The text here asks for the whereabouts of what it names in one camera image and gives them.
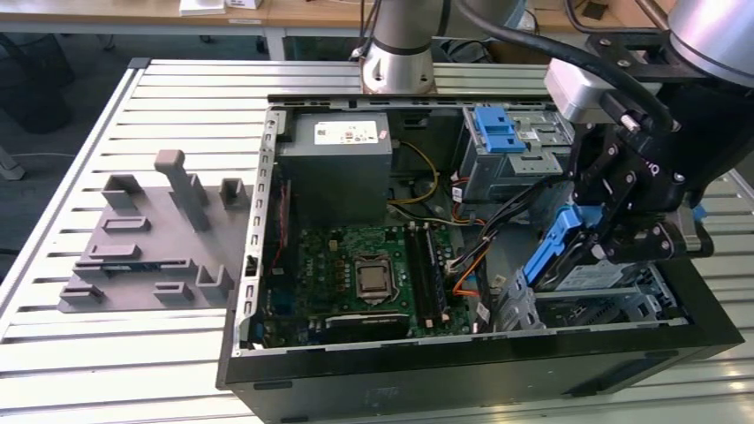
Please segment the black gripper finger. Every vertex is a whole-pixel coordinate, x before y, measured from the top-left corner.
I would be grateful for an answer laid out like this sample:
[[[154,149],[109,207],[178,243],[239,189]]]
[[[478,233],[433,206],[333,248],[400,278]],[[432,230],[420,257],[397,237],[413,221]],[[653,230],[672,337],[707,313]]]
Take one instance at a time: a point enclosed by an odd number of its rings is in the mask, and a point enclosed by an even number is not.
[[[634,261],[640,218],[633,213],[638,173],[633,154],[605,127],[589,128],[574,143],[574,202],[586,238],[610,261]]]
[[[715,252],[712,237],[689,210],[630,216],[612,232],[613,262],[708,258]]]

